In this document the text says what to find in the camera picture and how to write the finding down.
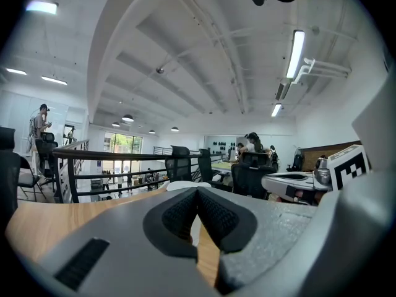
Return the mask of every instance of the air vent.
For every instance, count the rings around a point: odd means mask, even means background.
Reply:
[[[277,96],[275,97],[275,99],[278,100],[278,101],[279,101],[279,99],[280,99],[280,96],[282,95],[283,88],[284,88],[284,86],[283,86],[282,84],[279,84]]]
[[[58,272],[58,274],[55,275],[55,278],[70,289],[77,290],[108,246],[109,242],[105,240],[91,239]]]

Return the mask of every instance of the glass door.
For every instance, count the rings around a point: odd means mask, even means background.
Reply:
[[[143,139],[106,132],[103,150],[110,153],[140,154]],[[140,171],[140,161],[103,161],[103,170],[114,174]]]

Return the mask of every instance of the black mesh office chair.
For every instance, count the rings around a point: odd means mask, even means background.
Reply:
[[[293,166],[290,168],[287,168],[287,171],[301,171],[303,170],[303,163],[304,163],[304,158],[301,155],[296,155],[295,159],[293,161]]]
[[[25,194],[26,198],[27,192],[32,192],[35,195],[35,202],[37,202],[37,197],[36,197],[36,189],[35,185],[39,188],[40,192],[42,193],[43,197],[46,199],[43,190],[41,189],[41,186],[38,184],[38,181],[40,180],[40,177],[38,175],[34,175],[33,171],[29,165],[29,162],[26,160],[24,157],[20,157],[20,168],[24,168],[26,170],[30,170],[30,173],[25,173],[25,174],[20,174],[18,178],[18,187],[21,188],[22,192]],[[24,188],[33,188],[33,191],[25,191],[23,190]]]
[[[58,146],[56,142],[45,142],[44,140],[36,140],[37,153],[40,159],[40,165],[38,170],[46,178],[46,181],[40,186],[52,183],[52,190],[55,192],[55,157],[52,155],[52,151]]]
[[[172,156],[189,156],[190,150],[183,146],[172,146]],[[165,168],[170,182],[173,181],[192,181],[191,159],[190,158],[167,158]]]
[[[268,199],[269,193],[262,187],[261,179],[264,175],[276,173],[276,169],[269,166],[269,163],[268,154],[243,153],[242,160],[231,167],[234,193]]]
[[[297,148],[296,152],[295,152],[295,158],[293,160],[293,166],[290,168],[290,164],[288,164],[287,166],[289,166],[289,168],[287,168],[287,171],[302,171],[303,170],[303,164],[304,164],[304,152],[301,148]]]
[[[199,151],[200,157],[198,158],[198,166],[202,181],[205,183],[209,183],[214,188],[231,192],[233,190],[231,186],[224,185],[221,181],[213,181],[213,170],[212,162],[210,161],[210,152],[203,148],[200,148]]]
[[[15,129],[0,126],[0,150],[12,152],[15,148]]]
[[[17,185],[20,169],[20,157],[16,153],[0,150],[0,220],[1,231],[18,208]]]
[[[50,133],[50,132],[43,132],[43,133],[41,133],[41,139],[42,139],[44,142],[52,143],[53,148],[58,147],[58,143],[55,142],[55,136],[54,136],[53,133]]]

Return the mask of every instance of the pipe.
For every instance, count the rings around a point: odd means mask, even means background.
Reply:
[[[304,62],[306,62],[307,64],[312,64],[313,60],[312,59],[308,59],[308,58],[304,58]],[[349,69],[349,68],[345,68],[343,66],[336,65],[336,64],[331,64],[329,62],[315,61],[314,63],[317,64],[317,65],[320,65],[320,66],[334,68],[336,70],[347,72],[347,73],[351,72],[351,69]]]
[[[301,68],[299,69],[297,78],[295,79],[294,82],[292,82],[292,84],[297,84],[297,83],[299,82],[299,80],[300,80],[300,78],[301,78],[302,75],[308,75],[309,73],[308,73],[308,72],[305,72],[305,70],[306,70],[306,69],[309,70],[310,68],[311,68],[311,67],[308,66],[308,65],[302,65]]]
[[[342,75],[324,75],[324,74],[310,74],[310,73],[307,73],[307,72],[301,72],[300,74],[299,74],[299,77],[301,77],[302,75],[310,75],[310,76],[318,76],[318,77],[328,77],[328,78],[347,78],[348,76],[342,76]],[[299,82],[299,79],[297,80],[297,78],[296,78],[296,80],[294,81],[294,82],[292,82],[290,85],[295,85],[295,84],[298,84],[298,82]]]
[[[348,74],[346,72],[333,71],[332,69],[326,69],[326,68],[321,68],[321,67],[313,67],[312,70],[313,71],[329,72],[331,74],[348,77]]]

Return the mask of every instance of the desk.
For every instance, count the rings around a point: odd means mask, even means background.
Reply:
[[[231,173],[232,164],[233,163],[228,163],[228,162],[212,164],[212,169],[218,171],[224,171],[226,173]]]
[[[128,198],[84,204],[24,202],[19,205],[8,223],[6,236],[15,250],[38,261],[65,236],[105,210],[126,202],[152,197],[165,192],[165,190],[157,189]],[[208,283],[213,286],[217,275],[220,251],[203,226],[200,229],[198,256],[197,268]]]

